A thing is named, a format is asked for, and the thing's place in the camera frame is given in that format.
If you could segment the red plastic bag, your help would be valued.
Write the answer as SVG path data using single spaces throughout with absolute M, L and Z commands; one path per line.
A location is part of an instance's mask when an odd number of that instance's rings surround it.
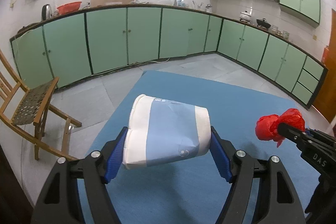
M 256 122 L 255 134 L 259 140 L 274 141 L 277 143 L 277 148 L 280 147 L 285 137 L 278 133 L 278 126 L 285 123 L 300 131 L 305 131 L 305 120 L 298 109 L 290 108 L 281 115 L 271 114 L 262 116 Z

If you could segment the blue white paper cup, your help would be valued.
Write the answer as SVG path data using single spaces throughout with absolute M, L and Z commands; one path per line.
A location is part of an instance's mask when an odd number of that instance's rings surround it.
M 136 169 L 191 159 L 205 155 L 210 142 L 206 108 L 141 94 L 131 108 L 122 163 Z

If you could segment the green lower kitchen cabinets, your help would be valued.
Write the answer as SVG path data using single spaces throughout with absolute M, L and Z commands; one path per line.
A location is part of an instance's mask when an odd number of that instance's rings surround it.
M 327 75 L 313 56 L 259 27 L 159 5 L 77 11 L 34 24 L 10 43 L 31 88 L 54 77 L 62 88 L 136 64 L 218 53 L 310 107 Z

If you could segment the brown wooden door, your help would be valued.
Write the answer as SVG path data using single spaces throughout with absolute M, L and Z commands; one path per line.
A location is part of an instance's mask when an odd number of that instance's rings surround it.
M 335 117 L 335 27 L 332 27 L 329 53 L 325 59 L 327 74 L 313 106 L 331 123 Z

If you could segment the blue felt table mat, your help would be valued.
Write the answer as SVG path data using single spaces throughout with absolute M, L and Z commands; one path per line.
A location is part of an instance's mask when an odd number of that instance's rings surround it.
M 257 159 L 276 155 L 306 207 L 318 185 L 318 172 L 294 143 L 260 141 L 257 120 L 282 114 L 294 102 L 239 86 L 160 71 L 146 71 L 93 141 L 91 151 L 117 137 L 127 126 L 134 100 L 141 94 L 202 106 L 221 138 Z M 107 190 L 122 223 L 215 223 L 230 185 L 218 173 L 210 153 L 149 168 L 120 168 Z

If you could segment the red thermos bottle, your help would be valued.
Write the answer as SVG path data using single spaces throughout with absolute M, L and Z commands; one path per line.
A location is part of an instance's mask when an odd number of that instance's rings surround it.
M 326 46 L 326 47 L 323 49 L 323 54 L 322 54 L 322 58 L 321 58 L 321 63 L 323 63 L 323 64 L 325 63 L 328 54 L 329 54 L 329 47 Z

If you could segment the wooden woven chair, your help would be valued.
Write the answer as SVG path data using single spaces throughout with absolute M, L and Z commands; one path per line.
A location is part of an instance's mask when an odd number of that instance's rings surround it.
M 4 75 L 1 75 L 1 121 L 13 132 L 20 135 L 34 145 L 34 158 L 39 160 L 39 150 L 42 149 L 58 157 L 64 157 L 69 161 L 76 158 L 69 155 L 69 142 L 72 127 L 81 127 L 82 123 L 51 104 L 52 95 L 58 84 L 59 77 L 39 85 L 36 88 L 29 88 L 12 68 L 7 58 L 1 53 L 1 63 L 14 79 L 15 85 L 11 85 Z M 5 115 L 5 111 L 18 90 L 24 91 L 24 96 L 18 103 L 11 118 Z M 62 136 L 62 148 L 60 150 L 44 143 L 45 127 L 48 112 L 65 120 L 65 127 Z

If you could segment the black wok pan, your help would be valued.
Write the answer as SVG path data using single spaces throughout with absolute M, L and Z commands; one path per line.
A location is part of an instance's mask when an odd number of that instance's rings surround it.
M 271 25 L 266 21 L 265 18 L 256 19 L 256 22 L 258 28 L 264 28 L 265 30 L 269 30 L 271 28 Z

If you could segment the white cooking pot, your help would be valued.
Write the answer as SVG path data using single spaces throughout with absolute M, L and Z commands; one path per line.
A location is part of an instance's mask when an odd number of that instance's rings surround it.
M 248 12 L 248 11 L 242 11 L 242 12 L 240 12 L 239 20 L 240 20 L 241 22 L 250 23 L 250 22 L 251 22 L 251 19 L 252 19 L 252 14 L 251 14 L 251 12 Z

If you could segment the red plastic basin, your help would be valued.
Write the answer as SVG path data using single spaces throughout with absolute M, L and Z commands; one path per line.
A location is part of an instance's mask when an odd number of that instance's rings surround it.
M 71 3 L 66 3 L 64 5 L 61 5 L 57 7 L 59 15 L 64 15 L 68 14 L 70 12 L 75 12 L 80 9 L 81 2 L 71 2 Z

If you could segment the steel electric kettle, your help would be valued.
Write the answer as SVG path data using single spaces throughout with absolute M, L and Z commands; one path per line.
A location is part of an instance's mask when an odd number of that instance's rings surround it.
M 41 19 L 42 21 L 52 18 L 52 8 L 50 4 L 46 4 L 42 7 Z

